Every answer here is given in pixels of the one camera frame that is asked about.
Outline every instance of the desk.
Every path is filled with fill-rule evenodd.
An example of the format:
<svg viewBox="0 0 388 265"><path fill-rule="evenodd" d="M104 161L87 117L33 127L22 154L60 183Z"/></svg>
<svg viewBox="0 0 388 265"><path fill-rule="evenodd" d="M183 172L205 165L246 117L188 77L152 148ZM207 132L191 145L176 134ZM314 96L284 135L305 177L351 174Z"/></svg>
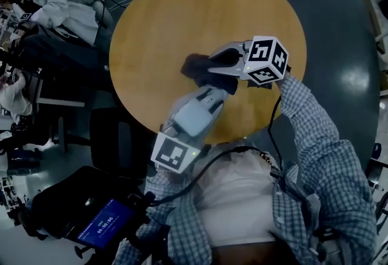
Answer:
<svg viewBox="0 0 388 265"><path fill-rule="evenodd" d="M173 102L196 89L180 73L191 53L209 55L230 41L276 36L289 51L292 74L306 68L303 28L287 0L134 0L116 26L110 71L126 109L157 132ZM272 90L240 82L230 96L208 143L232 141L268 125L279 97Z"/></svg>

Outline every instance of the chair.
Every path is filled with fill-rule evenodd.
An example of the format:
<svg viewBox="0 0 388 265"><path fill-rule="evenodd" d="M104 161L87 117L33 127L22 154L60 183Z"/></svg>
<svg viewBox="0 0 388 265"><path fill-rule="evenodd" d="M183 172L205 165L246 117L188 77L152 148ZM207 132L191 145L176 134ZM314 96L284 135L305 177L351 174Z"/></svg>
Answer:
<svg viewBox="0 0 388 265"><path fill-rule="evenodd" d="M133 192L139 192L133 180L118 178L84 166L65 180L37 194L28 206L21 204L19 217L22 217L24 229L30 236L44 240L46 236L36 231L43 230L54 238L64 238L69 231L69 224L83 219L82 212L87 200L112 197L120 199ZM97 264L112 264L117 246L113 245L105 250L96 249L100 261Z"/></svg>
<svg viewBox="0 0 388 265"><path fill-rule="evenodd" d="M144 178L156 133L126 109L96 109L90 115L92 161L96 168L128 178Z"/></svg>

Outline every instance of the dark fabric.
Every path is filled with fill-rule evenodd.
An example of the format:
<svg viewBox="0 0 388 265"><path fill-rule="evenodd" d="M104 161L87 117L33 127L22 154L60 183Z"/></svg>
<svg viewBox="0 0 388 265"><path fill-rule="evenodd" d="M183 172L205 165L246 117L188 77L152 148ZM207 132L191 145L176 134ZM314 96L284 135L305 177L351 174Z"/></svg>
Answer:
<svg viewBox="0 0 388 265"><path fill-rule="evenodd" d="M28 143L43 146L49 140L50 115L41 109L35 116L35 123L26 132L0 141L0 154L17 149Z"/></svg>
<svg viewBox="0 0 388 265"><path fill-rule="evenodd" d="M93 165L128 178L144 178L156 134L126 109L96 109L90 115Z"/></svg>
<svg viewBox="0 0 388 265"><path fill-rule="evenodd" d="M209 56L206 55L191 54L186 57L181 72L188 78L193 79L198 87L212 85L234 95L238 85L238 80L234 76L220 75L208 71L209 68L227 67L229 65L209 59Z"/></svg>
<svg viewBox="0 0 388 265"><path fill-rule="evenodd" d="M34 222L31 220L31 218L28 216L26 211L20 211L18 214L18 218L27 233L28 236L30 237L38 237L40 240L45 240L48 236L47 235L42 235L38 233L36 230L36 225Z"/></svg>
<svg viewBox="0 0 388 265"><path fill-rule="evenodd" d="M41 154L39 151L11 150L7 152L8 175L30 175L39 170Z"/></svg>
<svg viewBox="0 0 388 265"><path fill-rule="evenodd" d="M11 125L10 132L12 133L13 136L16 136L20 133L27 132L30 128L32 128L32 115L28 115L28 116L20 115L19 122L18 123L14 122Z"/></svg>
<svg viewBox="0 0 388 265"><path fill-rule="evenodd" d="M110 74L104 69L109 55L90 47L69 44L44 35L23 38L13 54L2 53L0 60L13 67L38 73L42 79L74 79L82 86L113 91Z"/></svg>

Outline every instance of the floor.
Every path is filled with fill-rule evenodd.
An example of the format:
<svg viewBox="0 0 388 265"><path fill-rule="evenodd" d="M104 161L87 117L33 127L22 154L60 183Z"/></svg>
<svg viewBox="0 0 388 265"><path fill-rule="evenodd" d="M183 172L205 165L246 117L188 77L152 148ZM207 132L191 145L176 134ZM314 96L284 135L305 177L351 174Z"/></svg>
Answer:
<svg viewBox="0 0 388 265"><path fill-rule="evenodd" d="M341 137L351 140L361 165L366 167L375 142L379 84L373 37L363 2L288 1L299 16L307 41L304 83L328 111ZM121 8L112 11L115 21L121 13ZM86 107L68 109L67 121L69 132L88 138L91 110L111 107L115 103L109 93L84 89L83 95ZM284 116L275 121L273 135L283 157L297 159L292 126ZM276 155L266 130L251 138L260 148ZM26 181L30 196L66 178L81 166L92 164L88 147L70 146L69 152L64 155L58 146L51 146L43 151L43 157L41 172L21 178Z"/></svg>

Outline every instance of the blue screen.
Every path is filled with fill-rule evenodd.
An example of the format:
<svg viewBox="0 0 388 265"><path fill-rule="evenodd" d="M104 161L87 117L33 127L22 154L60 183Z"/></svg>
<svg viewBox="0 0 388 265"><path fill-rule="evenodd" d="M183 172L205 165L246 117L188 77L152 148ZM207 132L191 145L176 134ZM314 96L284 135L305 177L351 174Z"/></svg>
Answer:
<svg viewBox="0 0 388 265"><path fill-rule="evenodd" d="M133 213L132 209L112 199L77 238L88 245L104 248Z"/></svg>

